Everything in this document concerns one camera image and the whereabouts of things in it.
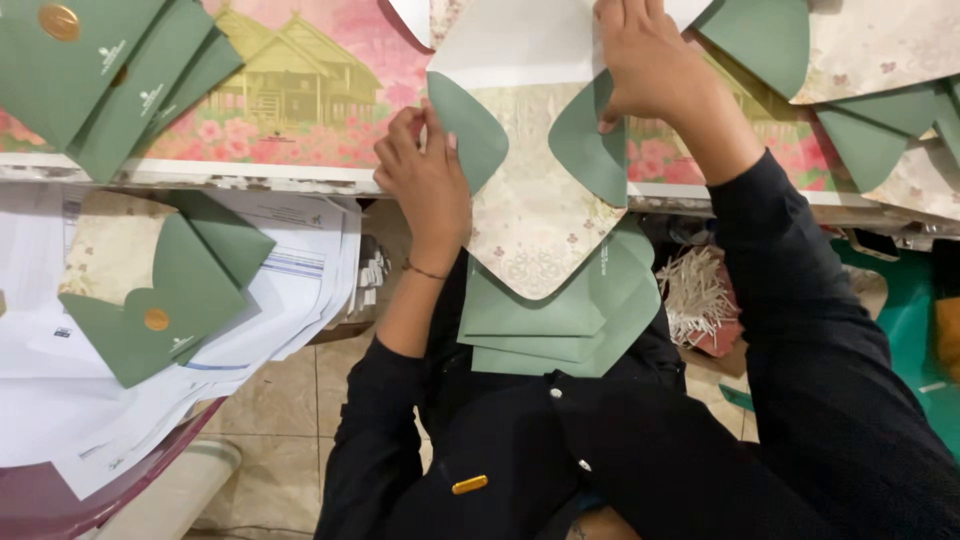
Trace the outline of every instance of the wooden house illustration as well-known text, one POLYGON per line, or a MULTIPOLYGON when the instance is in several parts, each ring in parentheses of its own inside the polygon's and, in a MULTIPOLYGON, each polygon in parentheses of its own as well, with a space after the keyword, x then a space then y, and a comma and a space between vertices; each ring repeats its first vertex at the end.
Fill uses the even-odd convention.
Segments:
POLYGON ((270 30, 227 0, 213 18, 246 63, 211 92, 213 107, 242 110, 248 121, 278 130, 302 122, 341 126, 350 116, 372 119, 383 85, 298 12, 270 30))

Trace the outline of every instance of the stack of envelopes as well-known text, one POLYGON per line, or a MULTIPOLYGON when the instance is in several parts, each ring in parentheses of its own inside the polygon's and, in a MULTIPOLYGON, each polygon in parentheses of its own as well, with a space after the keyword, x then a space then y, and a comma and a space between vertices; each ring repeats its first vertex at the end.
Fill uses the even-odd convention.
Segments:
POLYGON ((84 197, 59 298, 124 387, 184 364, 247 307, 275 242, 199 191, 84 197))
POLYGON ((930 42, 914 44, 919 19, 947 20, 960 5, 814 4, 724 0, 695 26, 791 103, 813 105, 862 193, 883 184, 910 140, 931 127, 960 160, 960 58, 932 43, 956 37, 922 35, 930 42))
POLYGON ((193 0, 17 0, 0 107, 97 183, 243 65, 193 0))
POLYGON ((458 341, 473 371, 602 377, 660 308, 654 250, 623 220, 564 285, 542 300, 511 290, 471 259, 458 341))

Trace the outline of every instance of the black sleeve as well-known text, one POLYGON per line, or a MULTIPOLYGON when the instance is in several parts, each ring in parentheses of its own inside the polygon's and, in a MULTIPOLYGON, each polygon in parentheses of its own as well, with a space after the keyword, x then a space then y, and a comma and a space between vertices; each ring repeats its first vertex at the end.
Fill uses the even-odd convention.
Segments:
POLYGON ((413 412, 423 391, 422 364, 422 358, 398 355, 375 338, 353 366, 326 463, 315 539, 382 538, 396 500, 423 476, 413 412))
POLYGON ((960 534, 957 465, 806 199, 769 152, 710 196, 770 467, 851 534, 960 534))

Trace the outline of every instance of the finger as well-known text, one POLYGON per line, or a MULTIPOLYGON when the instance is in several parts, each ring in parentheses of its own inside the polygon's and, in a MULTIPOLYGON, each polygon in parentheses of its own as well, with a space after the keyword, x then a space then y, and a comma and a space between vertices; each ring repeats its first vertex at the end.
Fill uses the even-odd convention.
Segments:
POLYGON ((616 90, 614 90, 607 107, 600 113, 600 123, 597 125, 597 131, 600 132, 600 135, 612 132, 622 118, 623 112, 620 111, 619 100, 616 90))
POLYGON ((604 37, 615 35, 625 24, 623 0, 599 0, 593 6, 593 16, 600 21, 604 37))
POLYGON ((383 164, 387 174, 397 174, 399 172, 400 158, 396 155, 394 145, 391 144, 389 138, 383 137, 376 141, 376 144, 373 145, 373 151, 380 158, 380 163, 383 164))
POLYGON ((464 176, 464 168, 460 165, 460 153, 457 151, 457 135, 453 132, 446 134, 446 143, 444 151, 446 152, 446 165, 450 167, 450 172, 457 178, 464 176))
POLYGON ((444 125, 440 123, 437 110, 429 102, 423 109, 423 117, 426 121, 426 156, 442 158, 446 148, 444 125))
POLYGON ((420 151, 417 149, 417 142, 414 140, 410 130, 414 122, 422 119, 422 115, 423 109, 405 107, 396 115, 393 121, 390 122, 390 127, 388 128, 390 134, 388 137, 391 144, 394 145, 394 150, 396 150, 396 155, 400 162, 412 160, 420 156, 420 151))
POLYGON ((624 24, 627 28, 636 28, 650 24, 647 14, 647 0, 623 0, 624 24))
POLYGON ((651 20, 659 19, 665 14, 663 0, 647 0, 647 15, 651 20))
POLYGON ((390 176, 390 173, 383 168, 383 165, 380 165, 373 171, 373 181, 380 186, 380 189, 383 189, 387 193, 391 195, 395 193, 396 182, 394 178, 390 176))

